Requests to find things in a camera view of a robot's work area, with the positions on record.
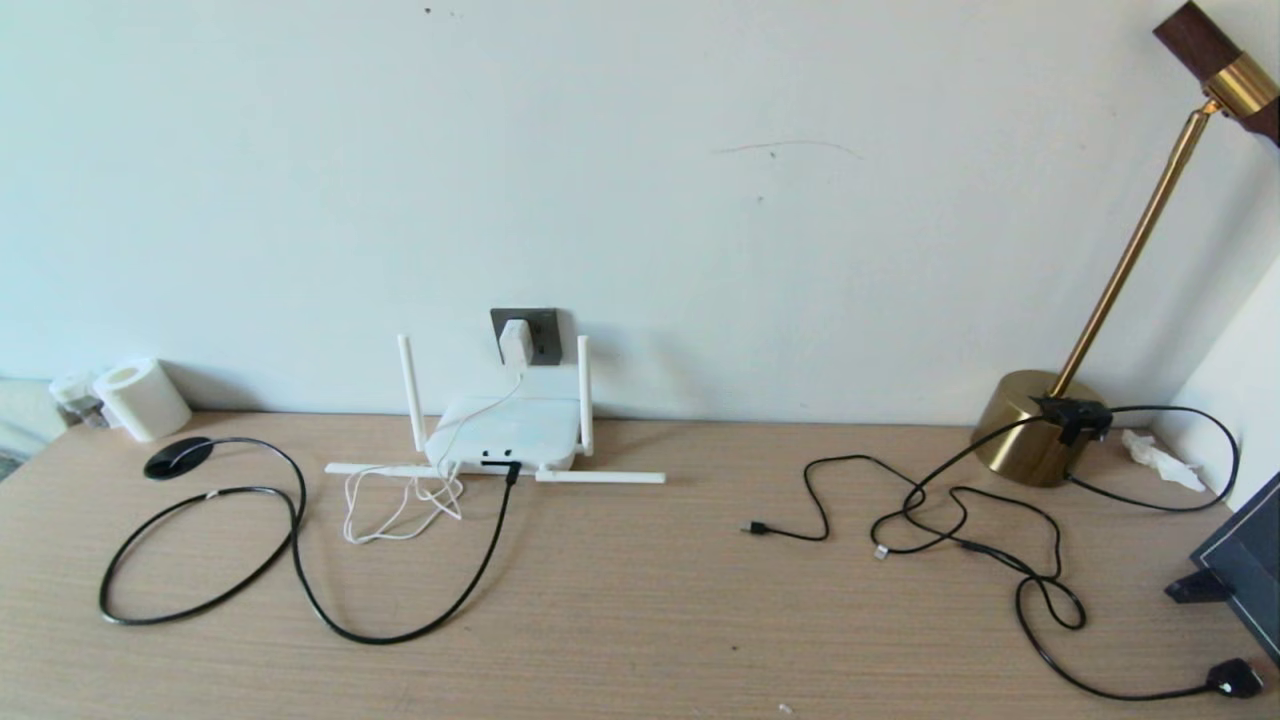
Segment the wall outlet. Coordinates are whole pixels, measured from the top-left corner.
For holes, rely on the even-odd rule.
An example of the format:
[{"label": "wall outlet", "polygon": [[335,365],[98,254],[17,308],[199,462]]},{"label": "wall outlet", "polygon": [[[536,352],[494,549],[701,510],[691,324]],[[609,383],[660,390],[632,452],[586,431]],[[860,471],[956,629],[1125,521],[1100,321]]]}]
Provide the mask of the wall outlet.
[{"label": "wall outlet", "polygon": [[[498,342],[507,320],[525,320],[529,334],[534,338],[534,357],[530,365],[559,365],[564,350],[559,340],[559,318],[554,307],[494,307],[489,310],[493,319],[493,340]],[[502,356],[502,347],[498,348]]]}]

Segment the lamp head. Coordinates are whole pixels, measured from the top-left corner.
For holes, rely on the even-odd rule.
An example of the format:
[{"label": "lamp head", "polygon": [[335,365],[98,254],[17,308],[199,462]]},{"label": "lamp head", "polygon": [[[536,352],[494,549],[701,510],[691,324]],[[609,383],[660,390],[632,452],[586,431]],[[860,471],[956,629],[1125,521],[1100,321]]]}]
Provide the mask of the lamp head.
[{"label": "lamp head", "polygon": [[1280,86],[1204,10],[1187,3],[1152,33],[1187,65],[1224,113],[1280,146]]}]

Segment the white cable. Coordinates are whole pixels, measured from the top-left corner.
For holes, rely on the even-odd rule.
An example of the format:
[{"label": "white cable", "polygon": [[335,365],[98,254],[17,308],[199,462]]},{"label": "white cable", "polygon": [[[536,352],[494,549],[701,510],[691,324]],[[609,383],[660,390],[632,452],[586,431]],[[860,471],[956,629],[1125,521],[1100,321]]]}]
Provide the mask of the white cable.
[{"label": "white cable", "polygon": [[[392,516],[388,518],[381,524],[381,527],[379,527],[372,533],[356,536],[353,529],[353,516],[356,514],[356,500],[360,497],[360,483],[365,479],[365,475],[370,474],[388,477],[380,471],[387,468],[389,468],[389,465],[379,465],[376,468],[369,468],[366,470],[361,470],[360,473],[352,473],[351,475],[347,475],[347,480],[343,483],[343,489],[346,491],[347,496],[347,518],[342,523],[343,539],[346,539],[352,544],[365,544],[375,539],[410,539],[420,536],[422,530],[425,530],[431,524],[431,521],[440,515],[440,512],[448,514],[449,516],[457,520],[462,519],[462,510],[458,507],[458,497],[461,497],[462,493],[466,491],[466,486],[463,486],[462,480],[458,479],[456,471],[449,477],[442,479],[443,487],[440,489],[426,495],[421,492],[421,488],[419,486],[420,480],[419,478],[408,478],[404,483],[404,492],[401,497],[399,507],[396,509],[396,512],[393,512]],[[408,496],[411,489],[413,491],[415,496],[433,502],[435,505],[435,511],[428,515],[426,519],[422,520],[422,524],[419,525],[417,529],[411,533],[401,533],[401,534],[388,533],[387,529],[396,524],[401,514],[404,511],[404,507],[408,505]],[[448,495],[449,501],[440,502],[439,497],[442,495]]]},{"label": "white cable", "polygon": [[[467,423],[471,421],[472,418],[475,418],[475,416],[477,416],[477,415],[480,415],[483,413],[488,413],[489,410],[493,410],[494,407],[497,407],[497,406],[502,405],[503,402],[507,402],[508,400],[511,400],[511,396],[516,395],[516,391],[520,389],[520,386],[522,386],[524,383],[525,383],[525,373],[520,373],[518,375],[516,375],[516,387],[511,388],[511,392],[508,392],[507,395],[502,396],[500,398],[490,402],[489,405],[481,407],[480,410],[476,410],[475,413],[467,415],[462,420],[458,420],[458,428],[456,430],[453,430],[453,436],[449,438],[449,445],[444,446],[444,454],[440,455],[440,459],[435,462],[435,466],[440,469],[442,474],[449,470],[449,466],[445,462],[445,457],[448,457],[449,456],[449,451],[453,450],[453,443],[456,443],[458,441],[458,434],[462,433],[462,428],[465,428],[467,425]],[[440,432],[440,428],[443,428],[443,427],[444,425],[436,425],[435,427],[435,432]]]},{"label": "white cable", "polygon": [[[442,512],[453,518],[454,520],[461,520],[462,509],[458,506],[458,498],[462,497],[463,492],[466,492],[466,486],[462,484],[462,480],[458,479],[458,473],[462,470],[462,464],[454,462],[452,466],[449,466],[445,459],[449,456],[449,451],[453,450],[453,443],[457,442],[458,433],[462,432],[462,428],[465,428],[466,424],[471,421],[472,418],[476,418],[483,413],[488,413],[489,410],[493,410],[494,407],[511,400],[512,396],[516,395],[516,391],[520,389],[520,386],[524,384],[524,382],[525,382],[525,374],[520,373],[516,377],[516,386],[511,388],[511,392],[490,402],[489,405],[481,407],[480,410],[471,413],[466,418],[458,420],[458,427],[456,430],[453,430],[453,437],[449,438],[449,445],[444,447],[444,455],[442,455],[440,460],[435,464],[435,466],[443,475],[440,489],[436,489],[434,492],[428,492],[422,489],[421,484],[422,478],[415,477],[406,479],[404,492],[401,496],[399,507],[397,507],[396,512],[393,512],[390,518],[388,518],[376,530],[371,533],[357,536],[353,527],[356,515],[356,498],[360,496],[360,483],[364,482],[365,475],[381,475],[384,478],[390,478],[392,475],[388,475],[381,470],[387,470],[392,468],[392,465],[376,465],[374,468],[366,468],[358,473],[352,473],[347,475],[347,479],[343,482],[343,489],[347,496],[347,518],[342,523],[343,539],[346,539],[352,544],[365,544],[375,539],[410,539],[420,536],[422,530],[425,530],[428,525],[430,525],[431,521],[435,520],[435,518]],[[435,432],[439,430],[440,427],[438,425],[435,428]],[[417,500],[435,505],[435,510],[430,515],[428,515],[426,520],[424,520],[422,524],[419,525],[417,529],[413,530],[412,533],[401,533],[401,534],[388,533],[387,529],[396,524],[401,514],[404,512],[404,507],[408,506],[410,492],[412,492],[413,497],[416,497]]]}]

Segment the lamp arm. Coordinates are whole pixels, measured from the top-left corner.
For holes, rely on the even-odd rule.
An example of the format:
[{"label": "lamp arm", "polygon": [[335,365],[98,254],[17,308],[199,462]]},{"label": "lamp arm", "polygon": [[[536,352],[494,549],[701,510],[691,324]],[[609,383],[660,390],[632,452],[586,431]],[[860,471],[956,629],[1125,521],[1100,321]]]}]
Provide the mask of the lamp arm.
[{"label": "lamp arm", "polygon": [[1075,341],[1071,355],[1068,356],[1066,364],[1062,365],[1057,379],[1053,380],[1053,387],[1048,392],[1050,397],[1062,397],[1066,393],[1068,386],[1071,384],[1071,378],[1080,369],[1080,363],[1084,361],[1085,354],[1089,352],[1089,346],[1093,345],[1093,338],[1102,329],[1102,323],[1107,319],[1107,313],[1111,311],[1116,297],[1120,296],[1120,290],[1124,287],[1125,281],[1129,279],[1129,273],[1138,263],[1138,255],[1142,254],[1143,246],[1147,245],[1151,231],[1156,228],[1156,222],[1160,220],[1160,214],[1165,210],[1169,196],[1174,193],[1178,178],[1181,177],[1183,168],[1190,160],[1192,152],[1196,150],[1196,143],[1199,142],[1199,137],[1204,132],[1204,126],[1208,124],[1210,115],[1220,109],[1221,105],[1217,100],[1211,99],[1187,118],[1187,124],[1183,126],[1183,132],[1178,136],[1178,142],[1174,143],[1174,150],[1169,155],[1169,163],[1165,164],[1165,172],[1160,174],[1156,190],[1152,191],[1151,200],[1147,201],[1147,209],[1138,218],[1138,227],[1133,229],[1133,236],[1129,238],[1129,245],[1124,249],[1124,255],[1120,256],[1120,263],[1116,264],[1107,287],[1102,291],[1102,296],[1098,297],[1098,304],[1093,307],[1089,322],[1080,331],[1080,337]]}]

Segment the black round puck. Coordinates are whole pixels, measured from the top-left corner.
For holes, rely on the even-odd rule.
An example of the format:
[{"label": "black round puck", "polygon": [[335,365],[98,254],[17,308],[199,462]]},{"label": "black round puck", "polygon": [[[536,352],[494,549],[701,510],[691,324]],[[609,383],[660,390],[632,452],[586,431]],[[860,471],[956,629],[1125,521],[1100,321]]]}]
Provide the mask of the black round puck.
[{"label": "black round puck", "polygon": [[[187,452],[192,447],[196,450]],[[195,470],[212,452],[214,446],[206,437],[183,438],[152,455],[142,468],[142,474],[152,480],[169,480]]]}]

